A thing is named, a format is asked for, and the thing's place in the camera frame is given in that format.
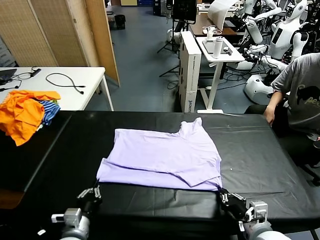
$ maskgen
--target person's arm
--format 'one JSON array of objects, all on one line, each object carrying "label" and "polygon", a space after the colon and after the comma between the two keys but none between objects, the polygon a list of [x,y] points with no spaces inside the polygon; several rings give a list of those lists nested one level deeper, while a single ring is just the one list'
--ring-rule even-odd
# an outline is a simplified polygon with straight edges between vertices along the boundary
[{"label": "person's arm", "polygon": [[292,80],[297,69],[297,61],[291,62],[271,83],[274,93],[270,99],[268,106],[264,111],[267,122],[272,125],[275,120],[276,106],[284,99],[287,92],[291,90]]},{"label": "person's arm", "polygon": [[275,120],[276,106],[284,99],[284,93],[275,91],[270,99],[268,106],[264,111],[264,116],[268,124],[272,125]]}]

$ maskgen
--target person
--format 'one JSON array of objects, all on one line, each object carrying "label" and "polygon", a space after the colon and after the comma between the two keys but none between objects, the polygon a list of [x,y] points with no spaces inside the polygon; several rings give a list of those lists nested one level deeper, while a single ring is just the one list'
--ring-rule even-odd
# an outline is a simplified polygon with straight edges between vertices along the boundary
[{"label": "person", "polygon": [[297,164],[317,164],[320,151],[313,143],[320,141],[320,53],[296,58],[271,86],[274,93],[269,104],[249,106],[245,114],[264,114]]}]

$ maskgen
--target blue floor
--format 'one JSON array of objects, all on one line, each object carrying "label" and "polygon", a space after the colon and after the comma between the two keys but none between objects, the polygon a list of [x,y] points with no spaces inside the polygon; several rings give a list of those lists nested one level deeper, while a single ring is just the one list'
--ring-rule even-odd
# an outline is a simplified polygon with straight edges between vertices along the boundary
[{"label": "blue floor", "polygon": [[[174,87],[178,76],[160,74],[179,64],[176,54],[163,50],[167,30],[171,22],[165,17],[154,16],[151,7],[113,7],[115,14],[126,18],[124,30],[111,31],[114,53],[121,87],[108,80],[108,86],[115,111],[134,112],[174,112],[177,88]],[[201,72],[213,72],[204,56],[201,59]],[[210,86],[211,79],[200,79],[199,86]],[[218,88],[245,83],[245,80],[221,80]],[[221,89],[216,93],[213,108],[225,113],[243,113],[252,103],[243,93],[244,84],[233,88]],[[198,92],[195,110],[205,109],[201,94]],[[86,110],[108,111],[109,104],[103,94],[94,94]],[[315,187],[315,194],[320,194]],[[287,234],[292,240],[312,240],[310,232]]]}]

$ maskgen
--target white robot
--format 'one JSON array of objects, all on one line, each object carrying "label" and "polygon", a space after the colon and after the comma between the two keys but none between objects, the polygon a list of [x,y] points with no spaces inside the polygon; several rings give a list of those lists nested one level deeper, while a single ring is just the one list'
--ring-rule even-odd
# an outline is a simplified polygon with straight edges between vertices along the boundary
[{"label": "white robot", "polygon": [[[257,22],[277,15],[282,11],[273,0],[264,0],[265,4],[271,10],[257,15],[260,9],[258,8],[257,10],[256,6],[261,4],[260,1],[261,0],[245,0],[244,8],[237,12],[237,14],[242,14],[242,21],[245,23],[243,27],[246,27],[241,41],[241,47],[238,50],[241,54],[244,54],[244,57],[246,57],[247,54],[255,53],[254,45],[258,45],[263,41]],[[256,49],[265,52],[267,48],[265,48],[265,45],[262,45],[257,46]],[[247,60],[238,63],[228,63],[229,67],[238,70],[251,70],[253,65],[254,63],[252,61]]]},{"label": "white robot", "polygon": [[[306,32],[298,32],[303,26],[303,24],[300,24],[300,16],[306,6],[307,0],[292,0],[286,7],[285,21],[279,20],[277,24],[274,23],[271,26],[274,34],[270,46],[266,44],[250,46],[248,50],[245,50],[245,54],[248,56],[247,61],[269,66],[281,72],[287,66],[281,60],[291,46],[293,46],[291,61],[301,56],[309,37]],[[265,16],[268,17],[270,12],[262,13],[254,19],[247,17],[245,20],[248,26],[247,30],[255,43],[261,43],[262,41],[262,36],[258,27],[256,27],[256,21]],[[268,94],[273,92],[273,88],[269,84],[265,84],[264,80],[265,77],[259,74],[252,75],[247,81],[244,92],[254,103],[268,104],[269,102]]]},{"label": "white robot", "polygon": [[[238,222],[239,230],[246,240],[290,240],[278,231],[273,231],[268,222],[268,204],[264,201],[251,201],[237,193],[230,193],[225,188],[219,190],[221,209],[233,216]],[[65,223],[61,240],[87,240],[90,230],[90,219],[102,202],[100,186],[84,190],[78,197],[82,199],[81,208],[68,208],[64,214],[53,214],[53,223]]]}]

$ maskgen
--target blue striped fabric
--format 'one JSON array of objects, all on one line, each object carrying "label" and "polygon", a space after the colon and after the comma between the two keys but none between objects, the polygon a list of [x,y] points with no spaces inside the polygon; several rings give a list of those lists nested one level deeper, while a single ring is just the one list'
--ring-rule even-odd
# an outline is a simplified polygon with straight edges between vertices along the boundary
[{"label": "blue striped fabric", "polygon": [[50,125],[51,120],[55,117],[57,112],[60,110],[60,106],[51,101],[39,101],[44,107],[44,116],[42,119],[42,124]]}]

